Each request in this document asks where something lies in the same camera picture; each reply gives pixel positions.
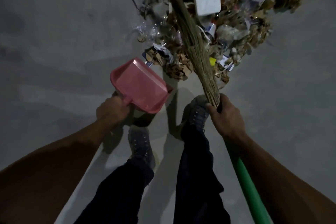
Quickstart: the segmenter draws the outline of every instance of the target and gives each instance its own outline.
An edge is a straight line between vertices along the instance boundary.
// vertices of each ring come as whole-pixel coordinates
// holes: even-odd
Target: forearm
[[[277,223],[335,223],[336,205],[286,169],[246,134],[234,147]]]
[[[99,120],[0,172],[0,222],[53,223],[113,124]]]

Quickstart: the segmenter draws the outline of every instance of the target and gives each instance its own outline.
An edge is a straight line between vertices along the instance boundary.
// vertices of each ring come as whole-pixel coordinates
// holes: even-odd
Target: shoe
[[[190,125],[194,125],[196,127],[197,131],[204,133],[204,125],[209,116],[206,108],[207,103],[208,100],[205,95],[199,95],[185,107],[182,122],[179,125],[180,132],[182,131],[185,123],[189,122]]]
[[[149,132],[146,127],[131,125],[128,132],[128,142],[131,147],[131,158],[143,158],[154,169],[155,158],[149,142]]]

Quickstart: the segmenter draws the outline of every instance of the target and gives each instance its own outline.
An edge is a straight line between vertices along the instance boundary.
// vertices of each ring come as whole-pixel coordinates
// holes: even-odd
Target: left hand
[[[106,99],[96,110],[97,120],[106,120],[111,125],[122,122],[128,113],[129,107],[119,96]]]

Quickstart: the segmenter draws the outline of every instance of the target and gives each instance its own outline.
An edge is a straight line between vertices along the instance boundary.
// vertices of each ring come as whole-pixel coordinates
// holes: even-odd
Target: pink dustpan
[[[125,105],[134,104],[147,113],[159,112],[173,90],[137,57],[114,69],[110,80]]]

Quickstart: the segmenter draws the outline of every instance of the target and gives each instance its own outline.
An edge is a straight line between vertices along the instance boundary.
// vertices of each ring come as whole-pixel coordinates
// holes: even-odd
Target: white box
[[[207,16],[218,13],[221,9],[220,0],[195,0],[198,16]]]

